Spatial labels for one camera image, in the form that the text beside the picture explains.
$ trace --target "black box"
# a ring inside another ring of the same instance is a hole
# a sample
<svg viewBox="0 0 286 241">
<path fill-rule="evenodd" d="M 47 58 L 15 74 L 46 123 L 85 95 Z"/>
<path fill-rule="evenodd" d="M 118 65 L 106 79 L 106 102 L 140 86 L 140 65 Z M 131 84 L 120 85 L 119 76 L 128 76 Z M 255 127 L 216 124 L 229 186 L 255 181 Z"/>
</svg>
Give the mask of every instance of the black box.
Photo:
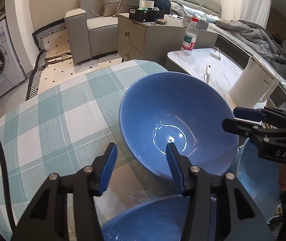
<svg viewBox="0 0 286 241">
<path fill-rule="evenodd" d="M 129 10 L 129 19 L 137 22 L 155 22 L 156 19 L 164 19 L 165 11 L 139 10 L 131 8 Z"/>
</svg>

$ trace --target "blue gripper pad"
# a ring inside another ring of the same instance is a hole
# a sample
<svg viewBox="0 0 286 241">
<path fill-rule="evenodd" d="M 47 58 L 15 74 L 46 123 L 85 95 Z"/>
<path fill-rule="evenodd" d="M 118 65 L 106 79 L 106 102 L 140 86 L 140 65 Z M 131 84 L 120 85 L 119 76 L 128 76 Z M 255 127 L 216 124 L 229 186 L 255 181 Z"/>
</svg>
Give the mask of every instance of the blue gripper pad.
<svg viewBox="0 0 286 241">
<path fill-rule="evenodd" d="M 166 152 L 166 159 L 171 170 L 176 190 L 178 191 L 178 193 L 182 194 L 185 192 L 185 187 L 184 187 L 184 174 L 178 162 L 180 154 L 176 149 L 174 143 L 168 143 L 166 145 L 165 152 Z"/>
<path fill-rule="evenodd" d="M 114 143 L 110 143 L 103 156 L 97 157 L 93 162 L 93 167 L 99 174 L 99 186 L 97 192 L 99 196 L 107 190 L 110 182 L 110 177 L 114 169 L 114 165 L 117 159 L 117 146 Z"/>
</svg>

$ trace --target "metal screw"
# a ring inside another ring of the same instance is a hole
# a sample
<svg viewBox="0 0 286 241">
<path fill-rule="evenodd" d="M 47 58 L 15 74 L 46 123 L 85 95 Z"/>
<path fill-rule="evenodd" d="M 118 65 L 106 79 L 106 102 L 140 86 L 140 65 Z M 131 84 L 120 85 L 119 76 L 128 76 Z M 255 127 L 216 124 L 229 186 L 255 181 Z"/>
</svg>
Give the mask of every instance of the metal screw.
<svg viewBox="0 0 286 241">
<path fill-rule="evenodd" d="M 49 179 L 50 180 L 55 180 L 57 178 L 58 178 L 58 174 L 56 174 L 56 173 L 52 173 L 52 174 L 49 175 Z"/>
<path fill-rule="evenodd" d="M 235 178 L 234 174 L 232 174 L 232 173 L 227 173 L 226 177 L 227 177 L 227 179 L 231 179 L 231 180 Z"/>
<path fill-rule="evenodd" d="M 92 166 L 87 166 L 87 167 L 84 167 L 83 170 L 86 172 L 86 173 L 90 173 L 93 171 L 93 167 Z"/>
<path fill-rule="evenodd" d="M 200 171 L 200 168 L 198 166 L 192 166 L 190 169 L 192 172 L 196 172 L 196 173 Z"/>
</svg>

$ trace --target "black cable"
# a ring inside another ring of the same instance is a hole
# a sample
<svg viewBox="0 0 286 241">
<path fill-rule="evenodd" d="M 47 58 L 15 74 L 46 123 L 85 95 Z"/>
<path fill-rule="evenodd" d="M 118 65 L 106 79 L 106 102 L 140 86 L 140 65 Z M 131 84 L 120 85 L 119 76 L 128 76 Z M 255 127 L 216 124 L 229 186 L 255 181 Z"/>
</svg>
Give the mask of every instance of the black cable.
<svg viewBox="0 0 286 241">
<path fill-rule="evenodd" d="M 14 221 L 13 211 L 11 209 L 7 165 L 6 165 L 4 150 L 3 150 L 2 145 L 1 145 L 1 140 L 0 140 L 0 165 L 1 165 L 1 177 L 3 180 L 4 197 L 5 197 L 7 216 L 8 216 L 8 220 L 9 220 L 11 230 L 14 231 L 16 225 L 15 225 L 15 221 Z"/>
</svg>

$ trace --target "human hand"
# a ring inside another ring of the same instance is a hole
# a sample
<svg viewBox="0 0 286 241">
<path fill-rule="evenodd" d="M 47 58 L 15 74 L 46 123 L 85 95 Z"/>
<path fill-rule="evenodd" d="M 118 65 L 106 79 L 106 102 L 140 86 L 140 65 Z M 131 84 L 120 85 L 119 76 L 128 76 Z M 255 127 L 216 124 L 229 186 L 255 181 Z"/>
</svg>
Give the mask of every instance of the human hand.
<svg viewBox="0 0 286 241">
<path fill-rule="evenodd" d="M 286 190 L 286 165 L 279 164 L 279 180 L 278 180 L 279 188 L 282 191 Z"/>
</svg>

